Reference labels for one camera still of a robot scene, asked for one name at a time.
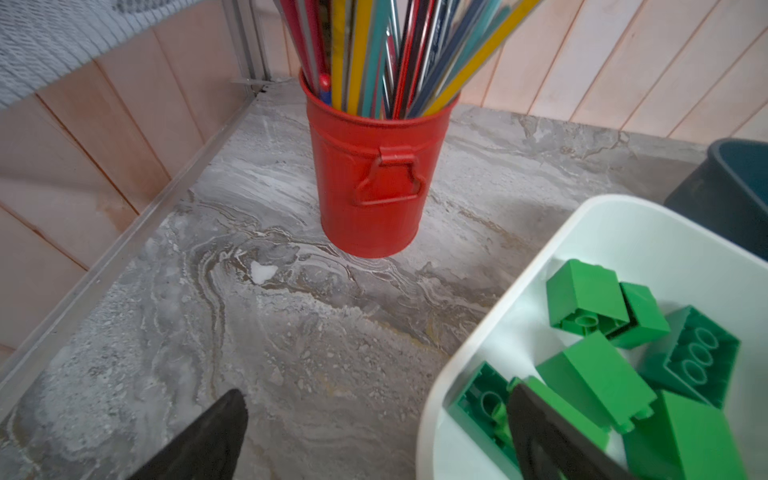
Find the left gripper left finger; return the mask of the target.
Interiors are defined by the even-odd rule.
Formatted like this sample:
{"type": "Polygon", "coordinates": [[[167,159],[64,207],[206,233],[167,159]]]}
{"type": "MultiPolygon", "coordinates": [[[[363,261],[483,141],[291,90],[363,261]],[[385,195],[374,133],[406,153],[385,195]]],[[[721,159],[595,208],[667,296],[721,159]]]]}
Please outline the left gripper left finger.
{"type": "Polygon", "coordinates": [[[232,479],[247,426],[245,397],[231,389],[131,477],[232,479]]]}

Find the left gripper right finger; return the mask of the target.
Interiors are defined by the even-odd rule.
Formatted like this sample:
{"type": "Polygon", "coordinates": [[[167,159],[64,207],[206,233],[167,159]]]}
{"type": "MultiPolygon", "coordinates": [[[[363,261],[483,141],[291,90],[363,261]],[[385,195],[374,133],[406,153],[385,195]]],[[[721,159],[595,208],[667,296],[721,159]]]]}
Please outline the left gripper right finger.
{"type": "Polygon", "coordinates": [[[512,387],[507,413],[523,478],[633,477],[527,385],[519,383],[512,387]]]}

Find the long dark green brick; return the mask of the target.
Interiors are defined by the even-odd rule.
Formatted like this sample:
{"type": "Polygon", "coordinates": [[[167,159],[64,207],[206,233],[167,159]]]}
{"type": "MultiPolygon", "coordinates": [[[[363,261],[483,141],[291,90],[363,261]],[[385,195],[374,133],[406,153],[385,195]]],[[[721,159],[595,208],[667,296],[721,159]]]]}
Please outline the long dark green brick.
{"type": "Polygon", "coordinates": [[[448,413],[507,479],[520,473],[510,432],[509,382],[483,361],[448,407],[448,413]]]}
{"type": "Polygon", "coordinates": [[[741,341],[692,305],[666,320],[670,333],[649,344],[637,372],[654,389],[723,409],[741,341]]]}

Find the green square brick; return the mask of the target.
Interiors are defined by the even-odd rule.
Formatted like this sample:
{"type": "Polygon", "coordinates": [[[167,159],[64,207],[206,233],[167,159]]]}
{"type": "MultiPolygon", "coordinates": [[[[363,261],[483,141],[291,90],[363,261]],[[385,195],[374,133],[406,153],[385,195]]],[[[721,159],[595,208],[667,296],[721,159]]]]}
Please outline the green square brick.
{"type": "Polygon", "coordinates": [[[617,274],[602,266],[568,260],[546,281],[546,294],[553,328],[609,335],[629,323],[617,274]]]}

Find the green brick front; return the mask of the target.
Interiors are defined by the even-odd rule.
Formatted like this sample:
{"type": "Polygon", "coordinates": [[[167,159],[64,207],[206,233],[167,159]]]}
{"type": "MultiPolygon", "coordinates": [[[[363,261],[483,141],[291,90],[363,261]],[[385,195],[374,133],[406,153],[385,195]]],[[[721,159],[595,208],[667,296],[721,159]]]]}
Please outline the green brick front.
{"type": "Polygon", "coordinates": [[[668,321],[647,286],[621,282],[620,288],[629,323],[607,336],[613,346],[631,350],[655,342],[671,332],[668,321]]]}

